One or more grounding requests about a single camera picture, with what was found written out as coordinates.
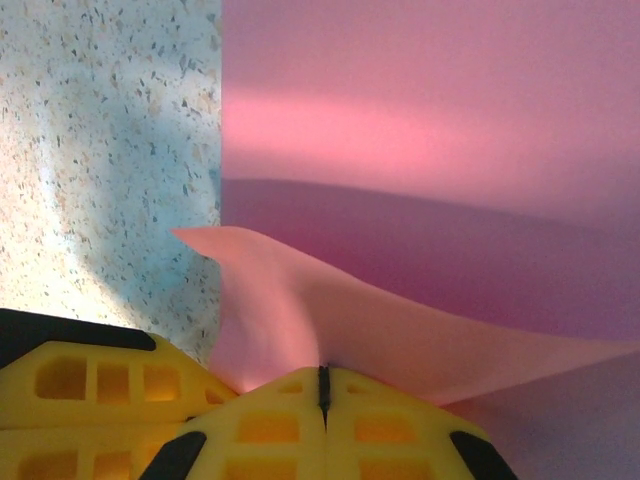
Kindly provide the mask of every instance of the speckled surface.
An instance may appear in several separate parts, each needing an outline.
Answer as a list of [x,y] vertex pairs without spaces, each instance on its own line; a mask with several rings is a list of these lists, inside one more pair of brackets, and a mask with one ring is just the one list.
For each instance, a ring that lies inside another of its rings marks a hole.
[[0,304],[136,326],[203,360],[220,0],[0,0]]

